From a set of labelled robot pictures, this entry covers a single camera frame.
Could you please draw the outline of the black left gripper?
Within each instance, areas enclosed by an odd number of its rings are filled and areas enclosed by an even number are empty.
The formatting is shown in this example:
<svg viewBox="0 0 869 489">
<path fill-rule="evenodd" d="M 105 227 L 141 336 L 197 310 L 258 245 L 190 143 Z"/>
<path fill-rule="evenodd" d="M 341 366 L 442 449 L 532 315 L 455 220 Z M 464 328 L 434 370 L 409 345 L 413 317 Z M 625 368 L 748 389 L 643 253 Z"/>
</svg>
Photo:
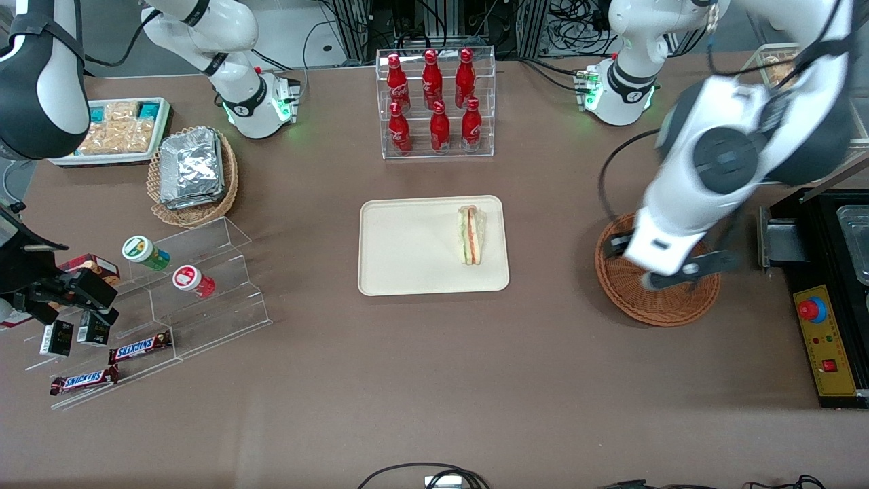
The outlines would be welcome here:
<svg viewBox="0 0 869 489">
<path fill-rule="evenodd" d="M 602 255 L 605 259 L 623 256 L 631 244 L 635 232 L 624 231 L 607 236 L 602 242 Z"/>
</svg>

